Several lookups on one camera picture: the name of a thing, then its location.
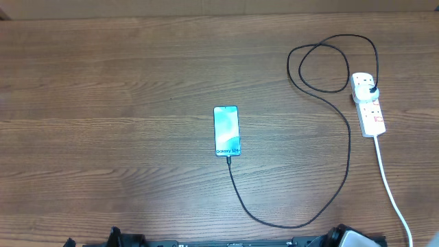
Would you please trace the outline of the blue Galaxy smartphone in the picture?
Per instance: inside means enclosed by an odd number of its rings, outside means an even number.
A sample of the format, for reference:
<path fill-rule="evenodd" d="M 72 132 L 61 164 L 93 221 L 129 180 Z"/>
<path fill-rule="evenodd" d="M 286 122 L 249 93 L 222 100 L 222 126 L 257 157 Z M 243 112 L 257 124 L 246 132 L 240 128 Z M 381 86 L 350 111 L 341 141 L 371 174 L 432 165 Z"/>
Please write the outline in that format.
<path fill-rule="evenodd" d="M 213 109 L 215 155 L 240 156 L 241 137 L 238 107 L 216 106 Z"/>

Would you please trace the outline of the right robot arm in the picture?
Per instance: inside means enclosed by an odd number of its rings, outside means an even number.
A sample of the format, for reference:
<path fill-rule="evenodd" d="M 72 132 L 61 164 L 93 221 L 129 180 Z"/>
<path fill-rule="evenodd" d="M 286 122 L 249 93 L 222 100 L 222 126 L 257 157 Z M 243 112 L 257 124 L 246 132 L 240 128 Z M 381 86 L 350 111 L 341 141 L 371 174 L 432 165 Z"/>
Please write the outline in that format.
<path fill-rule="evenodd" d="M 344 224 L 333 227 L 326 235 L 313 240 L 309 246 L 316 247 L 387 247 L 384 236 L 369 237 Z"/>

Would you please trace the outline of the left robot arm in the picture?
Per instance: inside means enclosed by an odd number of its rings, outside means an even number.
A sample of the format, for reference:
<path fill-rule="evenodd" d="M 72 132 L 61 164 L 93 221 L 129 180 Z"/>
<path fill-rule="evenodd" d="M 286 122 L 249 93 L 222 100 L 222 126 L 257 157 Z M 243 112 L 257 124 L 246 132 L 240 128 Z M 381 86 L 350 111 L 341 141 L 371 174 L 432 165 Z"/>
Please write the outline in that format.
<path fill-rule="evenodd" d="M 125 234 L 113 226 L 108 240 L 101 244 L 83 245 L 83 247 L 147 247 L 145 236 L 142 234 Z"/>

